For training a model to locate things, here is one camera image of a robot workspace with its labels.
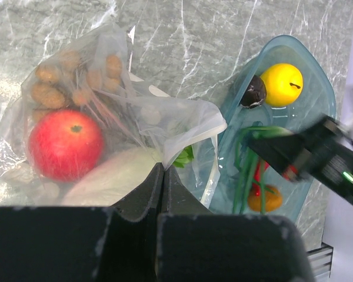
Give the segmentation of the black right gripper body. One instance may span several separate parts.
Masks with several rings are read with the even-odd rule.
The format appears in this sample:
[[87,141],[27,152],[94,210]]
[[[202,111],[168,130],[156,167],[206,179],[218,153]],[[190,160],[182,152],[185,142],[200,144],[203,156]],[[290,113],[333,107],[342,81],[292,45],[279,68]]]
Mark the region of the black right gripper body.
[[341,144],[346,135],[329,116],[299,133],[287,135],[283,176],[297,182],[311,176],[353,206],[353,151]]

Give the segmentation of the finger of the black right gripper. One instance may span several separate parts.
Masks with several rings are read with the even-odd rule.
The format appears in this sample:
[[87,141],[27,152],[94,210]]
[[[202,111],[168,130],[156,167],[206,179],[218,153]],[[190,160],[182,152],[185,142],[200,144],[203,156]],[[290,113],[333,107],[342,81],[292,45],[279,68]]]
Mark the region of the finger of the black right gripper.
[[281,176],[312,176],[314,142],[313,133],[299,132],[274,137],[253,136],[248,147]]

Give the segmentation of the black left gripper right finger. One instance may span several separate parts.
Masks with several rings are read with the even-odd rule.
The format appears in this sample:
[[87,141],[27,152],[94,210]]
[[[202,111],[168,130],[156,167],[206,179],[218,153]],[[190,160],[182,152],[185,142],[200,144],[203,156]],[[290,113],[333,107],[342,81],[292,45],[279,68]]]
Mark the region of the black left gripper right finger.
[[299,231],[283,216],[213,214],[164,174],[158,216],[159,281],[314,281]]

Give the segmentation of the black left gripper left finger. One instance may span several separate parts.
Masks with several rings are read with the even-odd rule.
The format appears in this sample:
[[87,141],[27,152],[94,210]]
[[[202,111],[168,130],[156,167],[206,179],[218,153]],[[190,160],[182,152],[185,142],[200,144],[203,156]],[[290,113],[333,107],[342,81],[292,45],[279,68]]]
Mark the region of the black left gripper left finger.
[[109,207],[0,207],[0,281],[155,281],[163,176]]

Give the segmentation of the green toy long beans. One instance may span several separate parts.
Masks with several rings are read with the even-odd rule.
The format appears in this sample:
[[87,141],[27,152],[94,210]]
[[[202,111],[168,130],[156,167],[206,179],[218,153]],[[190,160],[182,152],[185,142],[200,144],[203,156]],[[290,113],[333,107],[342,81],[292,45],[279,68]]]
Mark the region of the green toy long beans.
[[[238,132],[237,144],[235,147],[234,166],[239,172],[238,184],[234,193],[234,201],[232,204],[233,213],[244,213],[248,207],[247,198],[252,188],[253,176],[259,159],[261,159],[254,151],[248,147],[248,141],[251,137],[274,137],[278,135],[290,135],[291,132],[279,126],[250,126],[241,129]],[[263,175],[261,186],[261,214],[265,212],[265,174]]]

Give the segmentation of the white toy daikon radish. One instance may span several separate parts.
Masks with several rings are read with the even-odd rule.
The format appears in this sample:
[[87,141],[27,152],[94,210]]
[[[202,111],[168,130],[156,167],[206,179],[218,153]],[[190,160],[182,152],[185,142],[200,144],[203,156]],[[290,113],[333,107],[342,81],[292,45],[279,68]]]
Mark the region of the white toy daikon radish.
[[66,192],[62,206],[110,206],[148,177],[162,155],[154,148],[133,147],[112,155]]

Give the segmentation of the red toy apple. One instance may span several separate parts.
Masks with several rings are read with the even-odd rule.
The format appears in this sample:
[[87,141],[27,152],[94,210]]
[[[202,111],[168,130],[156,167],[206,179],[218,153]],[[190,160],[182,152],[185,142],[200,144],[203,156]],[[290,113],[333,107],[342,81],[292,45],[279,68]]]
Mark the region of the red toy apple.
[[43,176],[73,182],[90,172],[105,147],[101,128],[88,115],[60,110],[43,117],[32,129],[28,150]]

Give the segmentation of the clear polka dot zip bag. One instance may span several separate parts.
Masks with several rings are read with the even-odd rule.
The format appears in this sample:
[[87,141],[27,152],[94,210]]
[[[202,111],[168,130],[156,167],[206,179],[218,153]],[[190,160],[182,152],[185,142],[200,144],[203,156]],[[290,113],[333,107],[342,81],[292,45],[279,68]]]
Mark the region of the clear polka dot zip bag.
[[211,204],[225,119],[211,102],[174,98],[133,75],[131,45],[105,24],[24,80],[0,117],[0,206],[109,206],[157,164]]

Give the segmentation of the longan bunch toy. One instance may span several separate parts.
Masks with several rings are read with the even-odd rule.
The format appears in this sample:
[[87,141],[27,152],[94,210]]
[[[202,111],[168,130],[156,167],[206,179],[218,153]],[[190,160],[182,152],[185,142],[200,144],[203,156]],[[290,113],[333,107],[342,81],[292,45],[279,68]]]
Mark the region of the longan bunch toy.
[[90,108],[100,121],[117,120],[112,113],[113,100],[105,93],[123,87],[122,60],[109,54],[104,66],[94,66],[76,50],[62,51],[56,59],[35,68],[30,97],[36,103],[32,119],[39,122],[45,115],[62,109]]

